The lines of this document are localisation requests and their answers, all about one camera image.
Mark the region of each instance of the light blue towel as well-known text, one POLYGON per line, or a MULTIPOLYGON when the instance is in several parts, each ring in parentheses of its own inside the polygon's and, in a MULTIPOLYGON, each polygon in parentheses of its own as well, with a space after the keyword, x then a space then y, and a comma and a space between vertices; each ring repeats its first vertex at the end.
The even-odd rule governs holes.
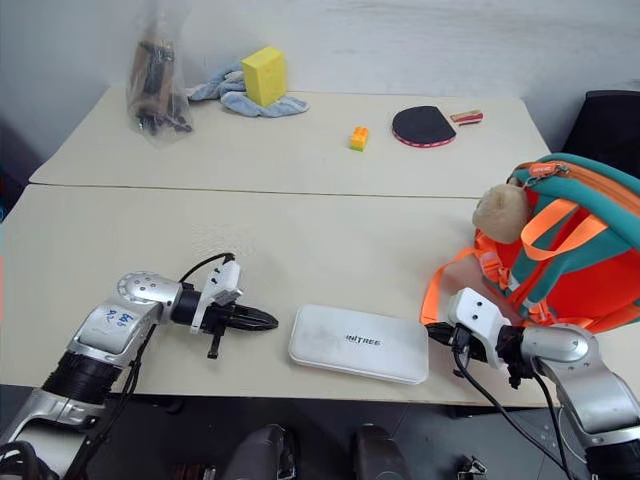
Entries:
POLYGON ((288 95, 261 107, 247 97, 246 91, 242 66, 235 63, 218 70, 207 83, 187 89, 187 97, 192 102, 219 98, 225 107, 247 117, 283 117, 309 110, 307 102, 288 95))

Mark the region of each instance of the red paddle edge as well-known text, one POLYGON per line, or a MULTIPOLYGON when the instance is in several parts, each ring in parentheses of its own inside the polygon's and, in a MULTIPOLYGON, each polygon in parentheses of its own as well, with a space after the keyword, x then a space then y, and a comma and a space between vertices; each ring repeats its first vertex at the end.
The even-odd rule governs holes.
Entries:
POLYGON ((442 145, 446 145, 447 143, 451 143, 455 140, 456 135, 454 135, 453 137, 447 139, 447 140, 442 140, 441 142, 435 142, 435 143, 414 143, 414 142, 410 142, 409 140, 405 140, 404 138, 402 138, 400 135, 398 135, 396 133, 396 131, 392 128, 391 132, 393 133, 393 136, 396 137, 398 140, 400 140, 402 143, 404 143, 405 145, 409 145, 410 147, 416 147, 416 148, 433 148, 433 147, 440 147, 442 145))

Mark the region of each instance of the gray floor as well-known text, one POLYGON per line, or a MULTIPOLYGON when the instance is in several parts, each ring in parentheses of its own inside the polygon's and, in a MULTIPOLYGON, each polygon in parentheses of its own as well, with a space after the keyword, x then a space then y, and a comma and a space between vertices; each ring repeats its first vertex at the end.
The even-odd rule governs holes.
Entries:
MULTIPOLYGON (((28 393, 24 388, 0 388, 0 429, 28 393)), ((557 453, 546 410, 514 415, 557 453)), ((173 464, 185 462, 211 463, 223 469, 234 446, 247 433, 269 423, 296 430, 301 443, 301 480, 353 479, 349 442, 363 423, 378 424, 392 433, 416 480, 455 479, 461 457, 471 455, 485 463, 491 480, 566 478, 497 414, 451 418, 449 408, 433 405, 204 397, 184 398, 177 414, 147 403, 131 403, 111 441, 91 464, 90 477, 161 480, 168 478, 173 464)), ((566 423, 564 431, 569 433, 566 423)), ((576 447, 575 438, 568 436, 576 447)), ((571 458, 570 465, 579 478, 589 478, 579 461, 571 458)))

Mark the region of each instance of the beige plush toy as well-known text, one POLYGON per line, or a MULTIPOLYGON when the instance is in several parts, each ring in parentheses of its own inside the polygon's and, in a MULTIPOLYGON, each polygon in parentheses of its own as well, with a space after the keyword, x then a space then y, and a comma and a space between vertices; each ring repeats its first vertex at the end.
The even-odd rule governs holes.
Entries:
POLYGON ((524 190, 507 183, 493 187, 482 196, 473 212, 473 224, 492 240, 508 244, 520 238, 529 214, 524 190))

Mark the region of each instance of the orange strap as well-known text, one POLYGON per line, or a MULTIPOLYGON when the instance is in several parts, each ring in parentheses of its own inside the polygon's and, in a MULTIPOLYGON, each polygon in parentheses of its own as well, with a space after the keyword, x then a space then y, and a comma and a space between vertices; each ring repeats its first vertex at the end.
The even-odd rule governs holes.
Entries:
POLYGON ((604 317, 595 320, 591 325, 585 327, 590 332, 600 333, 612 328, 621 327, 627 323, 631 323, 634 320, 640 318, 640 307, 635 304, 622 307, 615 312, 612 312, 604 317))
POLYGON ((557 323, 553 312, 547 305, 547 300, 542 299, 529 309, 529 318, 538 325, 552 325, 557 323))
POLYGON ((480 262, 482 273, 490 282, 497 283, 500 290, 505 290, 509 286, 509 273, 507 267, 502 266, 500 257, 495 252, 484 252, 482 255, 476 255, 480 262))
POLYGON ((440 293, 440 281, 442 280, 442 275, 444 275, 444 271, 447 267, 453 265, 456 262, 459 262, 465 257, 474 254, 483 253, 483 250, 478 250, 476 248, 463 248, 458 252, 453 260, 449 263, 444 264, 436 273, 431 277, 431 282, 427 287, 427 293, 424 295, 424 300, 422 302, 422 311, 420 312, 420 323, 423 325, 428 325, 429 323, 436 323, 438 321, 438 296, 440 293))
POLYGON ((565 200, 564 198, 558 198, 533 217, 522 229, 522 233, 520 234, 522 246, 524 247, 527 257, 539 262, 547 260, 584 245, 603 230, 606 230, 607 225, 602 220, 595 215, 589 215, 580 222, 555 250, 543 250, 542 248, 533 246, 536 240, 577 207, 578 205, 574 202, 565 200))
POLYGON ((556 320, 556 323, 570 323, 572 325, 577 325, 587 330, 591 330, 590 325, 596 321, 597 320, 594 320, 593 318, 586 317, 561 317, 556 320))

